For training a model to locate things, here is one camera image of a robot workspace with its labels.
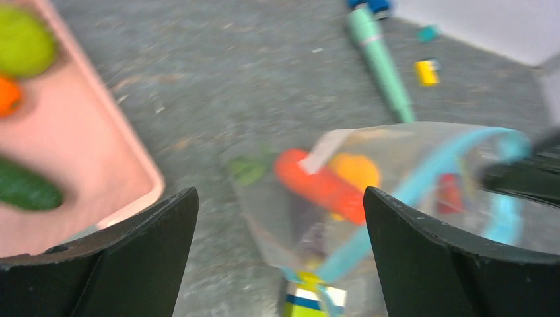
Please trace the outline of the orange green toy mango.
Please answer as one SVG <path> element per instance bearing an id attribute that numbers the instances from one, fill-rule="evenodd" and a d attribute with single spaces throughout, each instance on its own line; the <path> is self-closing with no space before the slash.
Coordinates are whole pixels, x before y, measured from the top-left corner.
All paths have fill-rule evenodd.
<path id="1" fill-rule="evenodd" d="M 1 75 L 1 117 L 14 114 L 22 102 L 22 89 L 13 79 Z"/>

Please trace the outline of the clear zip top bag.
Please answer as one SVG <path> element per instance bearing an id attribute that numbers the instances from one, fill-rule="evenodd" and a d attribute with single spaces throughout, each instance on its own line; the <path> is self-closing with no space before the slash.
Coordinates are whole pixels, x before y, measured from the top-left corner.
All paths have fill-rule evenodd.
<path id="1" fill-rule="evenodd" d="M 482 237 L 540 252 L 559 252 L 559 211 L 532 201 L 494 194 L 482 187 L 480 174 L 496 163 L 508 163 L 530 153 L 522 132 L 444 122 L 412 122 L 324 134 L 296 133 L 245 141 L 227 149 L 222 162 L 235 155 L 308 151 L 303 167 L 315 172 L 339 153 L 365 155 L 382 173 L 382 191 L 419 211 Z M 437 211 L 438 179 L 459 175 L 464 210 L 443 215 Z M 266 262 L 281 269 L 289 281 L 297 272 L 313 273 L 327 283 L 341 281 L 359 266 L 370 265 L 373 253 L 365 223 L 356 225 L 305 207 L 287 215 L 254 215 L 246 210 L 234 184 L 252 235 Z M 320 267 L 307 270 L 298 250 L 304 232 L 316 221 L 325 222 L 326 257 Z"/>

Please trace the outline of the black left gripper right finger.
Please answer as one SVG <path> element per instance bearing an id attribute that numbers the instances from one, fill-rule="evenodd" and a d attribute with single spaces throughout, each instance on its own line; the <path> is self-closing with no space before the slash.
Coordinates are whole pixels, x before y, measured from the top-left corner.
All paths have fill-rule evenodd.
<path id="1" fill-rule="evenodd" d="M 390 316 L 559 315 L 559 256 L 466 232 L 377 188 L 363 203 Z"/>

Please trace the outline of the pink plastic basket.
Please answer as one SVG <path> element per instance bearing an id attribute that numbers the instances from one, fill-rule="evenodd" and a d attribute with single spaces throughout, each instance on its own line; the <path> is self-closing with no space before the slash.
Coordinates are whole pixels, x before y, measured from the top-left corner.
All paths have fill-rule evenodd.
<path id="1" fill-rule="evenodd" d="M 104 229 L 146 209 L 164 178 L 64 20 L 49 1 L 23 1 L 44 19 L 61 54 L 25 79 L 24 104 L 1 120 L 1 153 L 65 190 L 53 211 L 1 206 L 1 255 L 39 254 L 82 230 Z"/>

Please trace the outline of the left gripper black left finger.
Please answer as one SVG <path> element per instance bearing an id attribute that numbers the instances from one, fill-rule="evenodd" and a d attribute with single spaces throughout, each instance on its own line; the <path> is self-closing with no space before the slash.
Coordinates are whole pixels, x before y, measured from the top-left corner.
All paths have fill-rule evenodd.
<path id="1" fill-rule="evenodd" d="M 186 188 L 37 255 L 1 259 L 2 316 L 171 316 L 197 223 Z"/>

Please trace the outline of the green toy pear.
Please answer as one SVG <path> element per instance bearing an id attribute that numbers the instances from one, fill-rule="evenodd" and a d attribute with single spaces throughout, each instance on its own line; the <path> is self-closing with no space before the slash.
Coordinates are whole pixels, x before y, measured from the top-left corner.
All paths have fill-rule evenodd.
<path id="1" fill-rule="evenodd" d="M 1 72 L 12 77 L 33 77 L 47 71 L 58 59 L 53 32 L 31 10 L 1 4 Z"/>

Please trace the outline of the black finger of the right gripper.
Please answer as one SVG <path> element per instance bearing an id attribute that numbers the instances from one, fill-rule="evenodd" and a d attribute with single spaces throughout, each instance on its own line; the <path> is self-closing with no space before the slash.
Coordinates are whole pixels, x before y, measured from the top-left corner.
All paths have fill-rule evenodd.
<path id="1" fill-rule="evenodd" d="M 490 192 L 558 208 L 559 130 L 537 139 L 529 155 L 484 168 L 480 180 Z"/>

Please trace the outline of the yellow toy corn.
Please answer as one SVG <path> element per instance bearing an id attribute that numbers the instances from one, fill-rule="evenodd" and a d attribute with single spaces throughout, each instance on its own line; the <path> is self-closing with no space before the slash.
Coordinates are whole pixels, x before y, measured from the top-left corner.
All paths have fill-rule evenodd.
<path id="1" fill-rule="evenodd" d="M 348 209 L 342 216 L 358 225 L 365 222 L 363 196 L 367 187 L 380 187 L 382 173 L 372 160 L 365 155 L 340 153 L 328 163 L 328 168 L 351 187 L 345 195 Z"/>

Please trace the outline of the dark green toy cucumber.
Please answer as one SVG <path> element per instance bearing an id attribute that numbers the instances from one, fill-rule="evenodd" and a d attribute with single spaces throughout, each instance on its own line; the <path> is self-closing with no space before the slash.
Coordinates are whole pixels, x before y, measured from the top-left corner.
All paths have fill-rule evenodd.
<path id="1" fill-rule="evenodd" d="M 25 211 L 47 211 L 63 205 L 65 195 L 41 174 L 1 157 L 1 203 Z"/>

